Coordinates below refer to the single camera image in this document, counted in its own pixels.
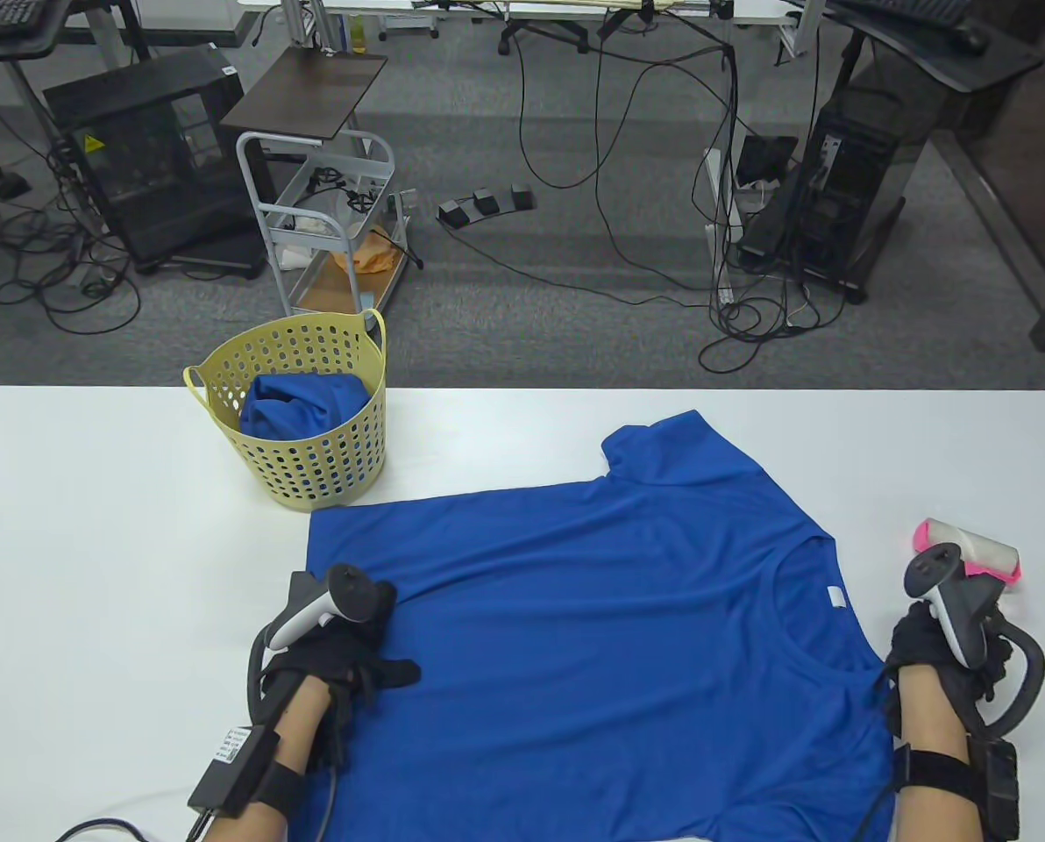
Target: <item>gray carpet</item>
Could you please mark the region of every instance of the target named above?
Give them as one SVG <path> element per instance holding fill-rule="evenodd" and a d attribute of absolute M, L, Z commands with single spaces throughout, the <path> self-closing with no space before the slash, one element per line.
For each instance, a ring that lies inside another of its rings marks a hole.
<path fill-rule="evenodd" d="M 822 91 L 834 80 L 844 37 L 826 27 Z M 763 132 L 800 134 L 811 108 L 813 60 L 772 68 L 770 32 L 733 33 L 742 59 L 743 117 Z M 872 280 L 870 299 L 846 308 L 826 330 L 774 342 L 738 374 L 706 374 L 695 361 L 718 336 L 702 309 L 667 303 L 630 308 L 586 293 L 542 285 L 492 265 L 447 238 L 429 209 L 479 186 L 535 184 L 538 209 L 484 221 L 464 236 L 507 263 L 558 283 L 589 286 L 637 300 L 676 293 L 658 277 L 623 263 L 596 213 L 590 185 L 558 192 L 526 171 L 519 156 L 519 68 L 495 53 L 494 25 L 447 20 L 441 39 L 394 32 L 372 49 L 390 55 L 359 109 L 363 127 L 389 139 L 401 182 L 421 192 L 411 240 L 425 271 L 407 270 L 387 313 L 393 385 L 697 385 L 698 388 L 1045 389 L 1045 354 L 1027 340 L 1035 309 L 1000 259 L 959 186 L 932 148 L 908 185 L 908 205 Z M 252 84 L 280 52 L 283 27 L 273 23 L 258 49 L 233 52 Z M 596 56 L 530 36 L 526 141 L 543 177 L 570 181 L 588 172 Z M 663 25 L 646 39 L 616 36 L 613 48 L 663 57 L 701 46 L 696 36 Z M 90 47 L 63 47 L 28 65 L 32 79 L 52 85 L 97 68 Z M 691 69 L 724 91 L 714 59 Z M 606 60 L 602 143 L 612 136 L 638 68 Z M 14 93 L 0 69 L 0 104 Z M 19 109 L 6 111 L 22 120 Z M 683 283 L 711 283 L 701 217 L 690 204 L 699 154 L 721 108 L 694 81 L 670 71 L 647 74 L 628 124 L 602 173 L 602 202 L 624 252 Z M 25 156 L 6 143 L 0 160 Z M 26 196 L 50 195 L 42 164 L 20 167 L 38 185 Z M 709 205 L 704 189 L 699 190 Z M 4 209 L 5 213 L 13 209 Z M 10 276 L 0 255 L 0 281 Z M 57 332 L 33 303 L 0 306 L 0 382 L 49 384 L 177 384 L 179 370 L 202 360 L 218 342 L 279 315 L 268 277 L 198 282 L 161 273 L 138 281 L 139 318 L 106 336 Z M 77 301 L 72 288 L 59 301 Z M 825 315 L 838 297 L 814 293 Z M 67 321 L 76 328 L 112 325 L 131 312 L 131 293 Z M 800 314 L 799 320 L 806 320 Z M 716 365 L 743 359 L 730 345 Z"/>

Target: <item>hand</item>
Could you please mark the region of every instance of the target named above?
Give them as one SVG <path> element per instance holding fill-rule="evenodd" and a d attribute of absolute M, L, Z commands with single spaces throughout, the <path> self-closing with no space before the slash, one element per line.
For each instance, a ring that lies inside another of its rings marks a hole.
<path fill-rule="evenodd" d="M 390 615 L 398 593 L 390 582 L 378 582 L 378 612 L 366 623 L 350 623 L 336 617 L 327 626 L 318 626 L 274 658 L 262 671 L 262 679 L 281 671 L 315 676 L 330 686 L 347 691 L 363 689 L 370 698 L 373 689 L 408 686 L 421 680 L 422 671 L 411 660 L 389 661 L 379 658 Z"/>
<path fill-rule="evenodd" d="M 939 684 L 959 715 L 969 732 L 978 734 L 983 729 L 982 717 L 976 709 L 979 699 L 992 701 L 994 685 L 1006 674 L 1004 665 L 1013 654 L 1013 647 L 1000 635 L 989 635 L 986 663 L 979 670 L 968 670 L 955 660 L 948 646 L 944 629 L 931 615 L 926 602 L 912 603 L 908 613 L 892 630 L 892 649 L 884 659 L 884 674 L 896 681 L 902 666 L 927 664 L 938 673 Z M 898 695 L 890 697 L 888 724 L 896 735 L 901 733 L 901 709 Z"/>

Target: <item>keyboard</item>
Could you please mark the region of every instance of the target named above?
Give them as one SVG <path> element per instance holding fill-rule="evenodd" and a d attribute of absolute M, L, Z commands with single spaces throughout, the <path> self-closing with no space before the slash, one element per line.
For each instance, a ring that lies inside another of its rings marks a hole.
<path fill-rule="evenodd" d="M 962 23 L 971 0 L 836 0 L 839 5 L 950 29 Z"/>
<path fill-rule="evenodd" d="M 48 0 L 0 0 L 0 41 L 22 41 L 33 36 Z"/>

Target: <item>blue t-shirt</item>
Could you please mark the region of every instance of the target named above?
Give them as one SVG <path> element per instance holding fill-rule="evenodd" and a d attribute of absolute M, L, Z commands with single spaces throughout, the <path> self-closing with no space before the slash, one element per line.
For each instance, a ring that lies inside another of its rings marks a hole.
<path fill-rule="evenodd" d="M 384 654 L 422 666 L 356 715 L 331 842 L 852 837 L 892 743 L 834 539 L 697 413 L 603 450 L 591 482 L 314 514 L 308 569 L 394 582 Z"/>

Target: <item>black computer case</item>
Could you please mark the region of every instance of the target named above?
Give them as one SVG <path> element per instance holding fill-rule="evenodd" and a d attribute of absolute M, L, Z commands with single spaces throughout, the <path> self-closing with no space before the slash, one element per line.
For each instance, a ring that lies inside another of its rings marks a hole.
<path fill-rule="evenodd" d="M 238 230 L 257 232 L 235 157 L 238 133 L 219 125 L 242 85 L 213 45 L 43 93 L 63 156 L 138 265 Z M 265 161 L 257 144 L 251 150 L 258 195 L 272 201 Z"/>
<path fill-rule="evenodd" d="M 800 281 L 811 276 L 863 296 L 946 96 L 904 65 L 868 65 L 820 109 L 803 163 L 738 242 L 746 268 L 764 271 L 775 258 Z"/>

